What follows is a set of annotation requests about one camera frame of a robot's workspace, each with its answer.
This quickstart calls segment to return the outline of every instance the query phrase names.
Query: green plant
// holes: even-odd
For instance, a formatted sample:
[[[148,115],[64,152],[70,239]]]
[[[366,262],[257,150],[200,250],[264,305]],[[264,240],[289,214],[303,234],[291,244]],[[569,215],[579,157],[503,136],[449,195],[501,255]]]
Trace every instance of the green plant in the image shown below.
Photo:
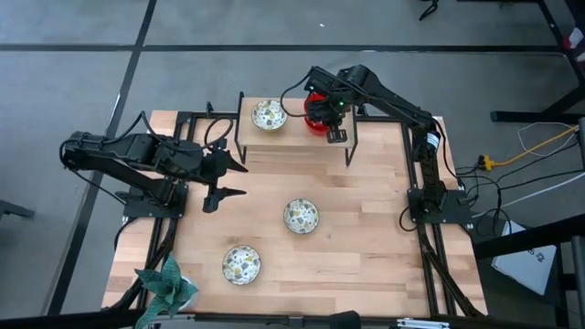
[[[148,325],[162,312],[168,312],[173,317],[178,312],[179,307],[189,301],[191,296],[197,292],[197,288],[193,284],[181,278],[181,270],[172,253],[169,254],[161,272],[154,270],[135,271],[140,281],[143,282],[143,287],[154,293],[153,300],[136,322],[135,329],[141,329]]]

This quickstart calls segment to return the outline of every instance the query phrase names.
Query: white bowl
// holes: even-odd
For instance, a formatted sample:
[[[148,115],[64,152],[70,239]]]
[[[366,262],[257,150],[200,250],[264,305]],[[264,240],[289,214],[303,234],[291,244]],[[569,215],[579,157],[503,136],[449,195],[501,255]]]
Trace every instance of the white bowl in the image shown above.
[[[279,101],[261,101],[252,109],[252,122],[263,131],[271,132],[281,128],[286,118]]]
[[[294,233],[310,233],[317,224],[319,224],[319,211],[309,200],[296,199],[284,208],[284,225]]]
[[[237,246],[228,251],[223,258],[223,276],[233,284],[248,284],[258,276],[261,260],[258,252],[249,246]]]

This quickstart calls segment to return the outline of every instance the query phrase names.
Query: floor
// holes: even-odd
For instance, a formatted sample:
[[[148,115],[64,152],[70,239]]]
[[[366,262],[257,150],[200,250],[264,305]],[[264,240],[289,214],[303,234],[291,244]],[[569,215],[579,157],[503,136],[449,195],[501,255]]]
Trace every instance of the floor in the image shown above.
[[[564,4],[553,0],[548,4],[561,29],[570,31],[572,22]],[[133,45],[147,5],[148,0],[0,0],[0,43]],[[156,5],[145,44],[554,44],[537,5],[441,0],[438,12],[419,22],[426,5],[414,0],[367,4],[165,0]],[[62,169],[58,146],[76,130],[105,131],[130,56],[125,51],[0,51],[0,152],[5,155],[0,162],[0,198],[37,211],[32,220],[3,217],[0,222],[0,318],[45,312],[86,188]],[[206,101],[219,111],[235,111],[240,90],[250,96],[278,95],[312,65],[336,71],[357,63],[370,67],[397,94],[445,118],[457,166],[472,165],[478,154],[503,160],[521,152],[516,131],[525,125],[493,123],[490,111],[540,111],[577,85],[568,62],[551,54],[144,52],[120,127],[139,111],[202,110]],[[303,93],[295,90],[291,95]],[[534,145],[562,129],[538,125],[525,137]],[[510,176],[507,183],[579,166],[579,151],[573,149]],[[564,179],[511,190],[504,199],[514,200]],[[109,178],[103,186],[124,189]],[[518,203],[508,213],[528,226],[583,213],[585,204],[576,197],[583,187],[582,180],[576,181]],[[474,210],[486,210],[494,203],[494,191],[486,188]],[[121,211],[121,206],[99,194],[64,313],[99,309]],[[491,315],[554,323],[549,304],[492,274],[482,270]]]

